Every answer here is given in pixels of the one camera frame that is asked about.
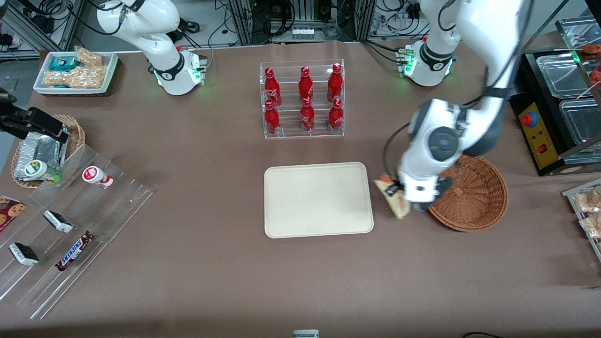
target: chocolate bar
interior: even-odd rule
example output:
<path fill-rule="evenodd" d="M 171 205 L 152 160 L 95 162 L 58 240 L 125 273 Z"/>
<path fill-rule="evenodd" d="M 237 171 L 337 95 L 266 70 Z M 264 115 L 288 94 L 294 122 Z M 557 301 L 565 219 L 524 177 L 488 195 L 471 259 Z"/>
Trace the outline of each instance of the chocolate bar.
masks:
<path fill-rule="evenodd" d="M 73 230 L 73 224 L 65 220 L 65 218 L 58 212 L 46 210 L 44 212 L 44 218 L 58 231 L 68 233 L 69 231 Z"/>
<path fill-rule="evenodd" d="M 17 262 L 23 265 L 34 266 L 40 262 L 33 249 L 25 244 L 15 242 L 8 248 Z"/>
<path fill-rule="evenodd" d="M 94 239 L 94 235 L 92 235 L 88 230 L 85 231 L 75 244 L 69 249 L 69 252 L 61 259 L 60 262 L 55 264 L 59 271 L 65 271 L 65 269 L 81 254 L 81 252 L 88 246 L 88 243 Z"/>

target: brown woven basket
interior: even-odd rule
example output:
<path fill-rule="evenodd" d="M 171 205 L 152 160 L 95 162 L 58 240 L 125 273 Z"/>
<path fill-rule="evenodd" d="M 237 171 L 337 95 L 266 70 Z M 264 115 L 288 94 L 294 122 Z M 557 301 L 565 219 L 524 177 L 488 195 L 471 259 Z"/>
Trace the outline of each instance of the brown woven basket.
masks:
<path fill-rule="evenodd" d="M 452 187 L 430 206 L 442 224 L 463 232 L 486 230 L 507 210 L 507 185 L 487 160 L 462 155 L 441 177 L 451 177 Z"/>
<path fill-rule="evenodd" d="M 77 150 L 77 148 L 79 148 L 79 146 L 81 146 L 82 144 L 85 143 L 85 132 L 81 128 L 79 123 L 77 123 L 77 120 L 75 120 L 73 117 L 70 117 L 67 115 L 54 115 L 54 117 L 57 120 L 59 120 L 60 122 L 63 122 L 71 130 L 71 135 L 69 136 L 69 141 L 67 143 L 67 154 L 65 156 L 65 158 L 68 158 L 69 156 L 71 156 L 71 154 L 73 154 L 75 152 L 75 150 Z M 13 160 L 11 161 L 11 164 L 10 164 L 10 173 L 13 176 L 13 180 L 18 185 L 20 185 L 24 188 L 28 188 L 28 189 L 36 189 L 37 187 L 39 187 L 41 185 L 41 183 L 43 181 L 36 180 L 36 181 L 29 181 L 29 182 L 21 182 L 14 178 L 14 169 L 17 166 L 17 159 L 19 158 L 19 149 L 20 148 L 21 148 L 21 144 L 19 143 L 19 145 L 17 146 L 17 150 L 14 152 Z"/>

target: clear acrylic shelf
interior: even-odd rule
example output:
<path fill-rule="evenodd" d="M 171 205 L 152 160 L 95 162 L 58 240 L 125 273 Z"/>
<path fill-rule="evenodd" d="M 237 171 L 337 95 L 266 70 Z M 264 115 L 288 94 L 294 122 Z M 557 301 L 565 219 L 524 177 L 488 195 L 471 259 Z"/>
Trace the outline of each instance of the clear acrylic shelf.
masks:
<path fill-rule="evenodd" d="M 328 79 L 332 73 L 332 65 L 340 63 L 342 65 L 342 77 L 344 79 L 341 93 L 342 109 L 346 115 L 344 106 L 344 87 L 346 79 L 344 77 L 344 60 L 314 60 L 314 61 L 282 61 L 282 62 L 262 62 L 259 69 L 259 89 L 261 94 L 261 110 L 263 112 L 263 133 L 265 138 L 302 138 L 302 137 L 342 137 L 344 136 L 345 124 L 343 121 L 342 129 L 337 133 L 332 133 L 328 129 L 328 117 L 332 104 L 328 102 Z M 315 128 L 311 132 L 305 132 L 301 129 L 301 103 L 299 100 L 298 83 L 301 79 L 301 67 L 307 66 L 311 71 L 313 80 L 313 109 L 315 110 Z M 275 78 L 279 82 L 280 92 L 282 94 L 282 105 L 277 108 L 279 113 L 279 122 L 282 126 L 282 132 L 278 135 L 272 135 L 267 131 L 265 123 L 265 101 L 267 93 L 265 92 L 265 69 L 273 68 Z"/>
<path fill-rule="evenodd" d="M 115 179 L 113 186 L 104 190 L 84 182 L 81 174 L 89 165 L 111 175 Z M 37 188 L 23 201 L 26 211 L 0 233 L 0 299 L 10 293 L 31 319 L 48 313 L 152 195 L 152 191 L 85 144 L 59 169 L 63 180 Z M 42 216 L 47 209 L 62 214 L 74 229 L 68 233 L 56 230 Z M 54 264 L 86 230 L 96 238 L 65 271 L 59 271 Z M 8 250 L 13 242 L 29 245 L 40 262 L 33 267 L 21 265 Z"/>

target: red bottle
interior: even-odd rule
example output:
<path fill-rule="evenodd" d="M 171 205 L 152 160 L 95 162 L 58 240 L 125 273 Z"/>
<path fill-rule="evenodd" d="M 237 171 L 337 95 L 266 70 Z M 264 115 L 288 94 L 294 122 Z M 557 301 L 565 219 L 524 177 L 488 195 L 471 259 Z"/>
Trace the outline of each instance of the red bottle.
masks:
<path fill-rule="evenodd" d="M 315 126 L 315 110 L 311 106 L 311 98 L 303 97 L 300 108 L 300 128 L 305 132 L 313 131 Z"/>
<path fill-rule="evenodd" d="M 271 100 L 276 106 L 282 105 L 282 94 L 279 92 L 279 82 L 273 75 L 273 69 L 265 69 L 265 93 L 267 93 L 267 99 Z"/>
<path fill-rule="evenodd" d="M 300 69 L 299 98 L 302 100 L 304 97 L 313 99 L 313 80 L 309 75 L 309 67 L 307 66 Z"/>
<path fill-rule="evenodd" d="M 273 107 L 271 100 L 265 101 L 265 123 L 267 123 L 267 131 L 271 135 L 278 135 L 282 132 L 282 127 L 279 125 L 278 111 Z"/>
<path fill-rule="evenodd" d="M 340 71 L 342 70 L 342 65 L 340 63 L 335 63 L 332 66 L 332 74 L 328 79 L 328 102 L 332 102 L 335 98 L 340 97 L 342 93 L 342 74 Z"/>
<path fill-rule="evenodd" d="M 328 118 L 328 129 L 337 133 L 342 129 L 342 121 L 344 120 L 344 112 L 342 111 L 342 100 L 335 98 L 332 103 L 333 107 L 330 109 L 330 116 Z"/>

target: brown tablecloth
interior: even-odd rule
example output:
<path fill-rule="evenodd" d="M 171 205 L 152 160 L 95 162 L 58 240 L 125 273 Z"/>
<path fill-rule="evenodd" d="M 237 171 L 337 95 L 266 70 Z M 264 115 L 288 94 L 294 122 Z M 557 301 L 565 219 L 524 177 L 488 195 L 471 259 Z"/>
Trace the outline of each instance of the brown tablecloth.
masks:
<path fill-rule="evenodd" d="M 457 57 L 441 85 L 421 88 L 359 43 L 224 49 L 205 86 L 175 97 L 142 54 L 121 54 L 111 97 L 34 94 L 31 106 L 77 118 L 92 148 L 155 194 L 45 319 L 0 303 L 0 328 L 18 330 L 0 336 L 282 338 L 301 328 L 324 338 L 599 336 L 601 294 L 591 290 L 601 285 L 599 265 L 560 194 L 598 175 L 537 177 L 509 111 L 485 156 L 510 194 L 496 227 L 459 233 L 415 211 L 397 221 L 371 185 L 368 234 L 265 235 L 267 168 L 360 161 L 378 177 L 385 140 L 419 104 L 478 95 L 483 63 L 464 46 Z M 265 140 L 259 63 L 331 58 L 346 64 L 344 138 Z M 407 145 L 400 135 L 391 166 Z M 8 167 L 0 182 L 3 194 L 29 193 Z"/>

